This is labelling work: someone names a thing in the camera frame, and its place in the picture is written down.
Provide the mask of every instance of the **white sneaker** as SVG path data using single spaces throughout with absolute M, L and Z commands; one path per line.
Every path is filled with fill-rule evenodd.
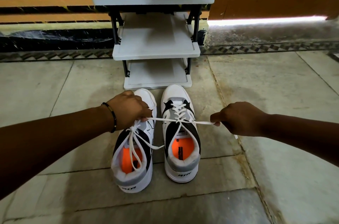
M 146 102 L 152 110 L 152 117 L 157 117 L 154 96 L 147 89 L 134 92 Z M 116 184 L 126 193 L 142 191 L 150 183 L 153 172 L 152 149 L 154 120 L 135 121 L 134 126 L 122 130 L 115 144 L 111 168 Z
M 201 146 L 198 122 L 185 89 L 179 85 L 168 86 L 162 95 L 161 111 L 163 119 L 180 121 L 163 120 L 166 174 L 175 182 L 189 182 L 198 172 Z

